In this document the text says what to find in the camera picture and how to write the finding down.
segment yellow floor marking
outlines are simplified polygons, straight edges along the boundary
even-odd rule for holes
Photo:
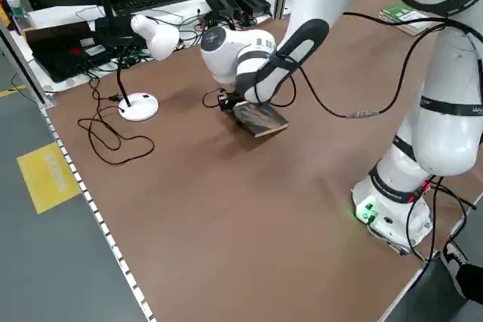
[[[17,162],[38,214],[81,192],[56,143],[22,155]]]
[[[17,88],[19,90],[25,90],[26,89],[24,84],[17,86]],[[18,91],[15,88],[11,88],[10,90],[2,90],[2,91],[0,91],[0,98],[8,96],[9,94],[15,94],[16,92],[18,92]]]

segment brown table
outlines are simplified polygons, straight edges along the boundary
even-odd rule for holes
[[[396,0],[361,0],[354,10],[377,14]],[[279,40],[286,21],[262,28]],[[338,112],[380,109],[393,95],[414,39],[397,29],[344,18],[304,65],[321,98]],[[129,92],[158,97],[160,111],[143,123],[113,112],[127,136],[156,144],[123,167],[92,152],[78,118],[94,114],[87,85],[58,96],[49,114],[133,270],[158,320],[170,322],[375,321],[420,263],[398,256],[353,216],[351,188],[391,143],[414,101],[432,42],[414,55],[400,100],[386,115],[340,120],[324,112],[296,75],[298,98],[282,111],[290,127],[255,140],[222,112],[205,109],[216,87],[198,48],[123,71]],[[100,92],[117,92],[114,75]],[[287,83],[278,101],[288,100]],[[114,160],[148,147],[125,143]],[[448,181],[474,200],[481,168]],[[460,217],[441,197],[438,239]]]

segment water bottle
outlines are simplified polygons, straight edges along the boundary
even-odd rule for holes
[[[19,32],[23,34],[26,30],[34,27],[32,18],[22,8],[20,0],[7,0],[7,3],[12,10],[14,23]]]

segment lamp head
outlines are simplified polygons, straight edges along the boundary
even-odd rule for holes
[[[180,41],[178,28],[168,24],[156,24],[143,15],[137,15],[132,19],[131,28],[146,39],[148,50],[155,60],[168,58]]]

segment black device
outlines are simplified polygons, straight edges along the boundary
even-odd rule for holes
[[[267,0],[235,0],[239,7],[245,14],[252,17],[259,17],[260,15],[268,14],[270,12],[270,3]]]
[[[233,19],[240,19],[242,10],[235,0],[205,0],[215,14],[222,14]]]
[[[33,29],[25,36],[35,60],[56,83],[115,57],[115,52],[104,47],[98,34],[91,31],[88,22]]]
[[[118,2],[113,4],[114,10],[117,14],[130,14],[137,11],[145,11],[147,9],[153,9],[157,7],[163,7],[165,5],[171,5],[181,2],[187,2],[189,0],[142,0],[132,2]]]

